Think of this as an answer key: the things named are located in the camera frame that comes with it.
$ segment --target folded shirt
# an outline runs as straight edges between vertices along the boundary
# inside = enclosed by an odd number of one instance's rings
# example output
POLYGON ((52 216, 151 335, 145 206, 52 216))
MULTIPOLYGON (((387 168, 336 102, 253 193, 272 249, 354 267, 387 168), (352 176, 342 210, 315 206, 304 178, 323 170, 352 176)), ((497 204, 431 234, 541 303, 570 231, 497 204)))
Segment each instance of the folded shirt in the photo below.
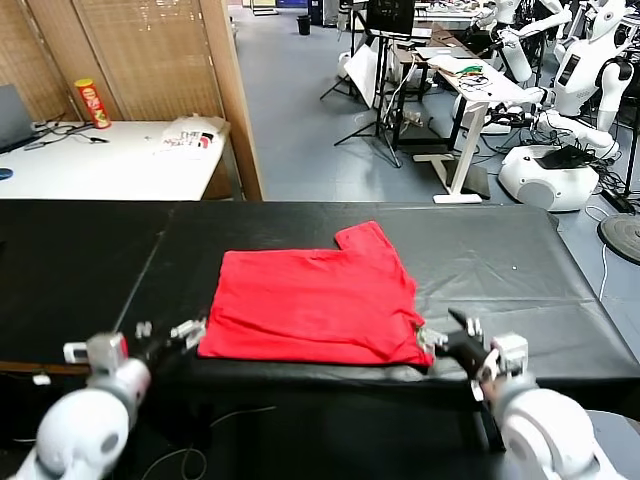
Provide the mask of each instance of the folded shirt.
POLYGON ((205 357, 430 366, 415 281, 375 222, 336 234, 341 250, 225 253, 205 357))

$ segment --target black tablecloth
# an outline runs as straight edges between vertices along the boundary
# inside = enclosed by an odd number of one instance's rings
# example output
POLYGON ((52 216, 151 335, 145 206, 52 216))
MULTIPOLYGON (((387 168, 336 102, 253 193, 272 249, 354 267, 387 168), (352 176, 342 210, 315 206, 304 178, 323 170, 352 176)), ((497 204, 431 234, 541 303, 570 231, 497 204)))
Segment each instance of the black tablecloth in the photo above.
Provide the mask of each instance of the black tablecloth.
MULTIPOLYGON (((159 328, 201 317, 225 251, 336 248, 338 230, 371 219, 418 281, 417 309, 433 328, 457 328, 448 307, 478 314, 488 338, 514 331, 528 339, 541 384, 629 415, 623 404, 640 366, 552 218, 524 206, 3 202, 0 360, 60 363, 63 342, 112 328, 123 310, 126 333, 138 321, 159 328)), ((190 356, 163 369, 156 385, 178 394, 413 393, 452 406, 471 401, 463 379, 446 361, 426 372, 190 356)))

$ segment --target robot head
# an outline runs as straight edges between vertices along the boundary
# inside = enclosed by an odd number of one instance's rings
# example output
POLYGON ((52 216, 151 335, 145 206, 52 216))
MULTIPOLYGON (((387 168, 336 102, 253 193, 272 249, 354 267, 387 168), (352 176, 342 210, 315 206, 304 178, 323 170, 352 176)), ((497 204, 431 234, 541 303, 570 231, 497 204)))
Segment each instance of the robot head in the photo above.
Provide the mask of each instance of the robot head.
POLYGON ((585 29, 589 41, 613 35, 625 15, 625 0, 594 0, 588 3, 585 29))

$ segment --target desk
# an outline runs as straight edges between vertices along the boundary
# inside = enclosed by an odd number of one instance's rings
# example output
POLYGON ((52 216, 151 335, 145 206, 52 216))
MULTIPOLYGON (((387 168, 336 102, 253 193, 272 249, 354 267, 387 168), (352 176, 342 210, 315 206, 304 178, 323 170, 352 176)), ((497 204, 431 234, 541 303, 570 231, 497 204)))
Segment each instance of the desk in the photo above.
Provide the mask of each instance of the desk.
MULTIPOLYGON (((541 386, 585 408, 640 416, 640 365, 553 218, 521 205, 3 201, 0 298, 8 300, 0 302, 0 369, 63 366, 64 342, 120 320, 130 335, 139 321, 161 329, 200 318, 209 312, 225 251, 335 248, 338 230, 371 219, 416 279, 416 308, 434 329, 459 328, 448 307, 477 313, 487 338, 514 331, 528 339, 541 386)), ((478 408, 463 372, 446 360, 427 372, 193 356, 167 365, 154 385, 208 401, 308 401, 351 392, 478 408)))
POLYGON ((451 187, 447 185, 447 171, 439 158, 431 158, 429 155, 415 155, 413 159, 416 162, 430 161, 438 174, 438 178, 445 187, 447 193, 445 195, 434 195, 435 203, 480 203, 482 200, 476 194, 463 194, 462 186, 471 166, 476 145, 480 139, 480 134, 484 126, 485 115, 491 102, 509 102, 518 101, 525 96, 525 92, 518 85, 507 79, 491 65, 480 59, 470 59, 468 63, 482 65, 483 75, 488 79, 489 84, 486 87, 476 90, 468 90, 461 88, 460 79, 446 75, 440 72, 442 77, 462 96, 464 101, 460 102, 456 121, 461 119, 462 111, 468 105, 467 111, 473 113, 471 124, 469 125, 469 133, 467 141, 458 161, 451 187))
MULTIPOLYGON (((451 35, 448 30, 443 29, 438 24, 432 24, 432 37, 429 42, 430 47, 449 47, 450 45, 454 45, 456 47, 466 47, 460 43, 455 37, 451 35)), ((422 59, 418 54, 408 52, 407 50, 396 50, 396 56, 398 58, 398 62, 402 65, 402 78, 406 77, 411 69, 411 65, 414 63, 418 66, 418 68, 422 69, 422 77, 420 79, 420 89, 419 92, 424 90, 424 83, 427 77, 427 70, 429 68, 428 60, 422 59)), ((400 88, 398 92, 398 104, 397 111, 403 112, 404 103, 407 94, 406 82, 400 88)), ((418 100, 422 100, 421 95, 418 95, 418 100)), ((393 128, 393 138, 391 141, 391 147, 395 150, 399 145, 444 145, 446 146, 447 151, 453 150, 456 143, 456 138, 458 136, 458 131, 460 129, 460 124, 462 123, 462 116, 464 114, 465 105, 464 102, 461 102, 461 106, 458 109, 456 114, 456 118, 453 122, 453 128, 451 129, 451 133, 448 137, 445 138, 400 138, 400 128, 402 122, 396 122, 393 128)))
MULTIPOLYGON (((14 171, 0 182, 0 198, 67 200, 200 200, 222 159, 233 197, 242 199, 228 122, 205 158, 154 155, 171 122, 113 122, 85 135, 109 140, 91 144, 71 136, 36 150, 14 150, 0 166, 14 171)), ((49 134, 42 140, 60 138, 49 134)))
POLYGON ((455 10, 450 11, 448 9, 434 9, 433 3, 430 2, 416 2, 415 6, 415 19, 418 22, 439 22, 445 24, 458 23, 459 27, 467 27, 471 25, 473 19, 480 13, 480 9, 475 10, 455 10))

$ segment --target red can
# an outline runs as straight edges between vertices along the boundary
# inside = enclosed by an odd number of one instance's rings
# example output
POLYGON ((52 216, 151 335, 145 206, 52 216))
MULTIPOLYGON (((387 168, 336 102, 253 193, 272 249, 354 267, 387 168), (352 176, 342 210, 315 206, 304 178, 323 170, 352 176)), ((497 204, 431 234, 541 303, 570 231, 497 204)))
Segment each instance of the red can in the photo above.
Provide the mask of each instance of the red can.
POLYGON ((84 104, 87 106, 91 120, 96 128, 107 128, 111 126, 111 120, 107 110, 104 108, 100 95, 96 90, 96 86, 93 84, 93 80, 90 78, 82 78, 76 80, 75 86, 80 92, 84 104))

